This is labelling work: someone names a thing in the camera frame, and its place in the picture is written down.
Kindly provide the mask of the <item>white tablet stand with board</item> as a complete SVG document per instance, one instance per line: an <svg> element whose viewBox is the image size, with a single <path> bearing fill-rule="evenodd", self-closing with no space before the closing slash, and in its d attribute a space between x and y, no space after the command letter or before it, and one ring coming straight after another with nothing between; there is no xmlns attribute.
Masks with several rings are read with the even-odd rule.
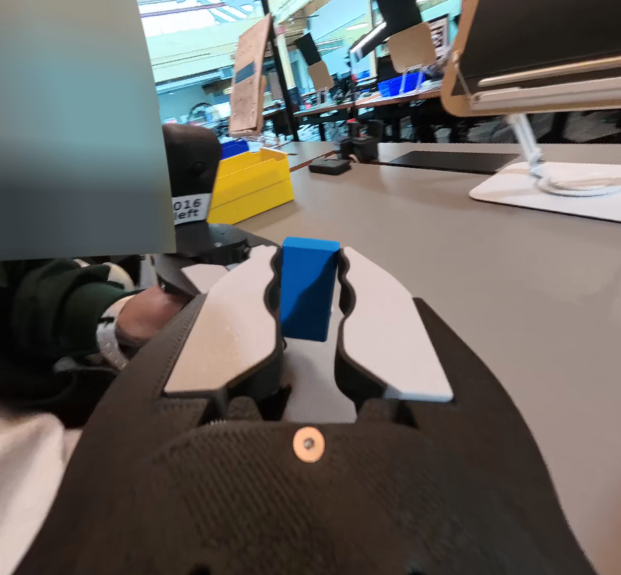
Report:
<svg viewBox="0 0 621 575"><path fill-rule="evenodd" d="M504 116L521 148L471 199L620 222L620 165L548 160L527 118L620 108L620 0L466 0L440 98Z"/></svg>

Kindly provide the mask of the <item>blue storage crate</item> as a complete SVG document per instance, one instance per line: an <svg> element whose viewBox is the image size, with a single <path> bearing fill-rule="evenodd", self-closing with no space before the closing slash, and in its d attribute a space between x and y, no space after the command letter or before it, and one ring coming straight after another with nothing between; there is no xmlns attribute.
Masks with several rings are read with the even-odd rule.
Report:
<svg viewBox="0 0 621 575"><path fill-rule="evenodd" d="M408 72L385 81L379 81L377 89L382 98L396 97L420 89L425 79L424 72Z"/></svg>

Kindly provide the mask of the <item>yellow plastic bin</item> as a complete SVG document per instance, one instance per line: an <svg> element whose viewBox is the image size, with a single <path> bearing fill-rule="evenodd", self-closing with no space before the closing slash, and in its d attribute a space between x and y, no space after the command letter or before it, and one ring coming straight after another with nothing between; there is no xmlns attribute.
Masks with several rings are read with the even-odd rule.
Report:
<svg viewBox="0 0 621 575"><path fill-rule="evenodd" d="M234 225L293 201L288 155L247 151L220 161L207 222Z"/></svg>

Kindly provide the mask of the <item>person's cream trousers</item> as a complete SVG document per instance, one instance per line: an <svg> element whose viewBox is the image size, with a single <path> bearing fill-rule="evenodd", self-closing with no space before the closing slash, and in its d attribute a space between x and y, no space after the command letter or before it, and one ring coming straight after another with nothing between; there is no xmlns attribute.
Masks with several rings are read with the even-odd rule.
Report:
<svg viewBox="0 0 621 575"><path fill-rule="evenodd" d="M82 435L48 413L1 408L1 574L12 574L40 531Z"/></svg>

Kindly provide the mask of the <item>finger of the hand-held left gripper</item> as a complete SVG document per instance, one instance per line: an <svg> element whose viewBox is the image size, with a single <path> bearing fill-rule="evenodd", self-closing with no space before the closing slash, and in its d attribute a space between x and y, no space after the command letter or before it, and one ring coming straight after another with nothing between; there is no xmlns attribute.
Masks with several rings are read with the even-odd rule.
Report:
<svg viewBox="0 0 621 575"><path fill-rule="evenodd" d="M207 294L229 273L229 269L221 265L200 263L181 268L181 273L199 294Z"/></svg>

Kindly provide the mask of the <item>blue rectangular block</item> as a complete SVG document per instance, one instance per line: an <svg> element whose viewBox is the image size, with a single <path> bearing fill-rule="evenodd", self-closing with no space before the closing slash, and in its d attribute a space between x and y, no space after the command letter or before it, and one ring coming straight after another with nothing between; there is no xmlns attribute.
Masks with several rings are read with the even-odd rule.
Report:
<svg viewBox="0 0 621 575"><path fill-rule="evenodd" d="M327 340L339 252L337 241L283 241L280 316L285 338Z"/></svg>

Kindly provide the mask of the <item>person's left hand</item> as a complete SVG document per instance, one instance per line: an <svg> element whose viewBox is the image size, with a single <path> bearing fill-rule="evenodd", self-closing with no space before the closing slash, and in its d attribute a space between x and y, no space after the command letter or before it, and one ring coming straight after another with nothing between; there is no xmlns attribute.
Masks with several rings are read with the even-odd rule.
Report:
<svg viewBox="0 0 621 575"><path fill-rule="evenodd" d="M152 285L128 298L116 320L115 334L122 346L140 348L160 332L188 303L190 297Z"/></svg>

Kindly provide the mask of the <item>black charger device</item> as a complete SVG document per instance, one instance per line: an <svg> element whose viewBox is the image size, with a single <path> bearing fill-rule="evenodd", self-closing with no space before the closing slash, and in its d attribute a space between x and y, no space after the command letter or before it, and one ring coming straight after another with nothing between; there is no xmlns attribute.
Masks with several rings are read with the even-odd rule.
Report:
<svg viewBox="0 0 621 575"><path fill-rule="evenodd" d="M384 124L379 120L358 121L351 118L345 123L345 136L339 140L338 159L360 163L379 160L379 143L383 137Z"/></svg>

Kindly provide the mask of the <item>grey woven wristwatch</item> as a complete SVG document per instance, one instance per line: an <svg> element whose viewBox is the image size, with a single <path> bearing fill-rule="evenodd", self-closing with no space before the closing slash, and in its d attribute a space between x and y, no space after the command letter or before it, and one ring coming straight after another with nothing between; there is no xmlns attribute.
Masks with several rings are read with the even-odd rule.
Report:
<svg viewBox="0 0 621 575"><path fill-rule="evenodd" d="M112 304L99 317L96 328L96 342L103 361L116 371L123 370L128 363L117 338L117 321L130 297L124 297Z"/></svg>

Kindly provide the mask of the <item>long wooden office desk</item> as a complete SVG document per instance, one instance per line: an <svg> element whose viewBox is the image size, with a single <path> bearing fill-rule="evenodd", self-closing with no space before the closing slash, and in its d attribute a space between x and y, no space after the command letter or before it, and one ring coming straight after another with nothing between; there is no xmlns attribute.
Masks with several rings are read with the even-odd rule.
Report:
<svg viewBox="0 0 621 575"><path fill-rule="evenodd" d="M441 85L436 82L436 85L430 87L423 87L422 89L414 90L408 93L395 95L392 97L382 97L379 94L375 94L365 98L359 98L355 101L343 102L341 104L323 104L300 110L294 113L297 118L303 118L312 115L322 115L339 110L351 110L356 108L358 110L366 108L374 108L376 106L405 104L411 102L417 102L419 100L426 100L429 98L440 97Z"/></svg>

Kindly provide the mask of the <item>cardboard panel on stand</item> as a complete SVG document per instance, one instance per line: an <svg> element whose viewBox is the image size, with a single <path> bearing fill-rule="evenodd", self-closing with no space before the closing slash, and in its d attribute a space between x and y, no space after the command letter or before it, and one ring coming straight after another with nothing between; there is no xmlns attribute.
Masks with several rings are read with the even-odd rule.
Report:
<svg viewBox="0 0 621 575"><path fill-rule="evenodd" d="M405 92L409 72L422 73L424 68L436 60L431 30L426 22L421 22L393 34L387 41L394 70L401 74L399 95Z"/></svg>
<svg viewBox="0 0 621 575"><path fill-rule="evenodd" d="M263 61L272 30L272 16L268 14L239 37L229 95L228 132L231 137L257 136L262 130L267 84Z"/></svg>
<svg viewBox="0 0 621 575"><path fill-rule="evenodd" d="M308 74L315 89L317 105L325 105L329 101L330 90L334 85L326 63L320 59L308 66Z"/></svg>

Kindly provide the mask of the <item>black vertical pole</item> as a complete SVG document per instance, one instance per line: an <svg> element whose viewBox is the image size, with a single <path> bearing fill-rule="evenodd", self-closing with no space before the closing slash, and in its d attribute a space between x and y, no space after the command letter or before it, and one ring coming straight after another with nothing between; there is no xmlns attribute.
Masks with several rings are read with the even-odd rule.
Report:
<svg viewBox="0 0 621 575"><path fill-rule="evenodd" d="M296 126L296 119L295 119L294 110L292 107L291 96L288 91L288 85L286 82L283 63L282 63L281 56L278 50L276 28L275 28L274 20L273 20L271 11L269 9L268 0L260 0L260 2L261 2L261 6L262 6L264 14L270 18L270 28L269 28L269 35L268 35L269 43L270 43L271 51L273 54L273 61L275 63L278 82L281 87L281 91L283 95L286 121L287 121L289 129L291 130L293 140L294 142L297 143L299 142L298 128Z"/></svg>

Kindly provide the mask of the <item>black rectangular box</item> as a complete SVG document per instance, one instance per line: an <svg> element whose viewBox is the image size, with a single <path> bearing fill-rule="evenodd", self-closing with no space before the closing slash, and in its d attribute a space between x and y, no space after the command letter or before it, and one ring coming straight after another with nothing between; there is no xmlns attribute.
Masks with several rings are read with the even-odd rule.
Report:
<svg viewBox="0 0 621 575"><path fill-rule="evenodd" d="M342 175L352 168L350 159L317 158L308 165L313 174Z"/></svg>

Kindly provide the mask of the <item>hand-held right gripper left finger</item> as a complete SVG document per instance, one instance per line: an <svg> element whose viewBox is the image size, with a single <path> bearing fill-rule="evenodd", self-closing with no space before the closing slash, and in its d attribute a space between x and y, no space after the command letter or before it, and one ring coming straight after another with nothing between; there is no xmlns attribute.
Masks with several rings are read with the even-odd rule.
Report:
<svg viewBox="0 0 621 575"><path fill-rule="evenodd" d="M257 246L207 294L164 385L170 402L204 402L223 416L237 397L262 408L278 399L284 372L281 249Z"/></svg>

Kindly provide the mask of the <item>black flat pad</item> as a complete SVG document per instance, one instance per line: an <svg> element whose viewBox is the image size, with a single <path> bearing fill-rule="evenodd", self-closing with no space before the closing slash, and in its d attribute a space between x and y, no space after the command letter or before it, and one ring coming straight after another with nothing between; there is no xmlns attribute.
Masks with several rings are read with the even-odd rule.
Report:
<svg viewBox="0 0 621 575"><path fill-rule="evenodd" d="M518 158L487 152L409 151L388 165L468 174L492 175Z"/></svg>

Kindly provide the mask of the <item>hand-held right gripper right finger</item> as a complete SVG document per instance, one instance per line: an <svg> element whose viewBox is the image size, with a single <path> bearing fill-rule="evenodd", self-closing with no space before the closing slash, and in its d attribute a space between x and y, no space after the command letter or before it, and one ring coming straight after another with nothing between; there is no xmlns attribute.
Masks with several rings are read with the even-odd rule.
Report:
<svg viewBox="0 0 621 575"><path fill-rule="evenodd" d="M446 403L452 386L413 296L351 247L339 252L335 382L359 411L370 399Z"/></svg>

